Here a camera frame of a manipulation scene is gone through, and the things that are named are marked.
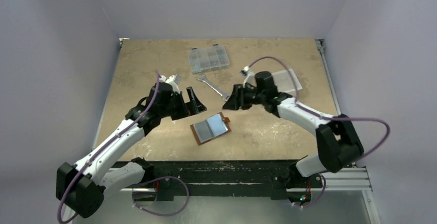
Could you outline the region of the brown leather card holder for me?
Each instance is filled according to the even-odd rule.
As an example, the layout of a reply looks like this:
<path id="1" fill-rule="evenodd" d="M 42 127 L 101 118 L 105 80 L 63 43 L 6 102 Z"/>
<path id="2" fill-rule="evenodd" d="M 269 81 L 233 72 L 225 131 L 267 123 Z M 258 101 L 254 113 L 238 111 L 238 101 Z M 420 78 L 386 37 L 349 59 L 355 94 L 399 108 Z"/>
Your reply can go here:
<path id="1" fill-rule="evenodd" d="M 190 126 L 198 146 L 231 132 L 230 119 L 222 112 Z"/>

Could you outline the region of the white plastic bin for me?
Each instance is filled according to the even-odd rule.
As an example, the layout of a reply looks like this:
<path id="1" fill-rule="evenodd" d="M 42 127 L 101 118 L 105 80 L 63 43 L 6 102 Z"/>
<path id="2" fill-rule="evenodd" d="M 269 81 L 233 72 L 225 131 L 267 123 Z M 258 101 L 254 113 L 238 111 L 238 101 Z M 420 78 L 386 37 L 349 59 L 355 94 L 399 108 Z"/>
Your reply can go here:
<path id="1" fill-rule="evenodd" d="M 277 87 L 278 92 L 288 93 L 292 96 L 295 96 L 300 90 L 302 90 L 302 85 L 300 84 L 296 74 L 293 69 L 288 69 L 289 73 L 292 75 L 296 86 L 294 86 L 290 75 L 286 72 L 286 70 L 278 71 L 272 73 L 274 83 Z"/>

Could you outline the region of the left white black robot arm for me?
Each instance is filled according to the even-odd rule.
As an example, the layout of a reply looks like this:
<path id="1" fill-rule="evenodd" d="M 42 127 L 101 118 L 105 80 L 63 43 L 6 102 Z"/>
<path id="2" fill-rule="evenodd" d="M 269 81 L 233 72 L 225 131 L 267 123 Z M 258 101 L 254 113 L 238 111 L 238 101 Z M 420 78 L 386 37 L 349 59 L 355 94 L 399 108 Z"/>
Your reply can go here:
<path id="1" fill-rule="evenodd" d="M 90 217 L 111 192 L 131 185 L 158 186 L 160 181 L 172 178 L 171 175 L 156 177 L 155 167 L 143 158 L 134 158 L 114 171 L 111 167 L 130 147 L 158 127 L 162 119 L 179 120 L 207 110 L 192 87 L 187 88 L 187 94 L 189 101 L 185 102 L 177 84 L 156 82 L 149 96 L 141 98 L 100 145 L 73 164 L 63 163 L 56 175 L 58 221 L 69 223 L 76 216 Z"/>

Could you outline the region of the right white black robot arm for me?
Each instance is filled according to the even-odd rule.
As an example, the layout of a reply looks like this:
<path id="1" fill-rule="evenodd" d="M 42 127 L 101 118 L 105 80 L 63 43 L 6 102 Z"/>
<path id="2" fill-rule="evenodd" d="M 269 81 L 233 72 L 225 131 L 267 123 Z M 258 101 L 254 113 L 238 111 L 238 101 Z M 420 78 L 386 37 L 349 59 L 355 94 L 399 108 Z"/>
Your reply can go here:
<path id="1" fill-rule="evenodd" d="M 310 176 L 325 171 L 338 172 L 364 154 L 363 146 L 348 116 L 332 116 L 300 105 L 292 95 L 279 92 L 268 71 L 254 75 L 255 85 L 235 84 L 222 108 L 247 110 L 262 105 L 268 113 L 291 121 L 316 138 L 317 154 L 298 160 L 289 173 L 295 186 L 302 186 Z"/>

